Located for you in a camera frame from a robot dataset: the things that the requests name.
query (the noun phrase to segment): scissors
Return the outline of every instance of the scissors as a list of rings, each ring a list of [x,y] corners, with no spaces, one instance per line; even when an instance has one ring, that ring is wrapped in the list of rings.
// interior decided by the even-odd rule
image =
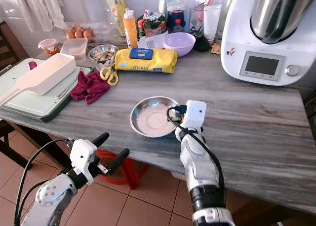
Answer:
[[[104,67],[102,68],[102,70],[100,71],[100,77],[102,80],[108,80],[108,84],[110,86],[114,86],[118,83],[118,74],[117,72],[112,68],[112,66],[110,67]]]

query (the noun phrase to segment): red cloth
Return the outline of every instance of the red cloth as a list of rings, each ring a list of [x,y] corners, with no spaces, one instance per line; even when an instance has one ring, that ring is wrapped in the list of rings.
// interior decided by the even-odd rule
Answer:
[[[85,99],[87,104],[91,104],[105,94],[109,88],[108,82],[101,79],[99,72],[93,72],[88,76],[79,72],[78,84],[73,88],[70,96],[76,101]]]

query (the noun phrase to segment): gray wood table top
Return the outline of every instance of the gray wood table top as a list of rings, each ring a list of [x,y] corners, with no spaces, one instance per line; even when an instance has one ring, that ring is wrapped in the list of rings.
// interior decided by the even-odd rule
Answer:
[[[150,139],[129,124],[132,108],[150,96],[185,104],[207,103],[204,136],[218,156],[226,187],[316,214],[316,147],[295,87],[271,87],[234,79],[220,57],[191,52],[174,74],[119,71],[119,83],[97,102],[71,101],[48,123],[0,110],[3,119],[60,137],[110,137],[101,148],[163,169],[184,173],[174,134]]]

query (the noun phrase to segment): small jar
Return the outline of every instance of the small jar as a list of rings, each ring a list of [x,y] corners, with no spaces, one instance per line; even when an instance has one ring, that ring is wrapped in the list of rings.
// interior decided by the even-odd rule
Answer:
[[[59,52],[59,47],[57,46],[57,40],[54,38],[48,38],[41,41],[38,47],[44,49],[44,52],[47,55],[54,55]]]

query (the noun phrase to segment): pink bowl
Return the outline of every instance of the pink bowl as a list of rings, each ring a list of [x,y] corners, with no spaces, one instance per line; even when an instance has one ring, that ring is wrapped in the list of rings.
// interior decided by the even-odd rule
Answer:
[[[196,38],[188,33],[177,32],[164,37],[163,45],[165,49],[176,50],[179,57],[188,54],[196,42]]]

